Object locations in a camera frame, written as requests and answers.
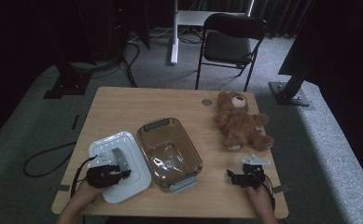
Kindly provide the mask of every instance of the brown teddy bear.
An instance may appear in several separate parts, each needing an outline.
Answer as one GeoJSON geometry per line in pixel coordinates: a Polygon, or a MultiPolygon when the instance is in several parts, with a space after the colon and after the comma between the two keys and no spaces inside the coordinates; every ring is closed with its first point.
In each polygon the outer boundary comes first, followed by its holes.
{"type": "Polygon", "coordinates": [[[222,91],[218,94],[217,103],[219,113],[214,116],[214,122],[225,134],[225,148],[236,150],[248,144],[263,151],[273,145],[273,139],[258,130],[268,123],[268,116],[260,113],[249,115],[248,104],[242,94],[222,91]]]}

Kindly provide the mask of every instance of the wooden table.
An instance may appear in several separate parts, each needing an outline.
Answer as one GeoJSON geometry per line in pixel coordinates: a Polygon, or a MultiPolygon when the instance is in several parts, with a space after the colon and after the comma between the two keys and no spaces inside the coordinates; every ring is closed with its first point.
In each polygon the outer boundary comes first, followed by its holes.
{"type": "MultiPolygon", "coordinates": [[[[179,119],[203,162],[197,175],[198,183],[177,193],[163,192],[152,181],[145,191],[122,203],[106,203],[102,197],[92,203],[85,214],[143,217],[256,217],[245,189],[232,185],[227,169],[241,174],[241,160],[253,153],[271,161],[263,169],[273,186],[280,180],[270,150],[258,152],[250,147],[230,151],[222,146],[223,134],[215,126],[216,98],[219,91],[159,90],[142,88],[100,88],[91,105],[72,158],[64,174],[62,185],[71,186],[79,165],[89,157],[92,142],[127,131],[135,138],[144,124],[162,118],[179,119]],[[212,102],[202,104],[204,99],[212,102]]],[[[247,98],[252,114],[258,113],[257,102],[250,92],[247,98]]],[[[58,191],[52,211],[60,214],[70,198],[69,191],[58,191]]],[[[288,215],[283,193],[275,194],[275,215],[288,215]]]]}

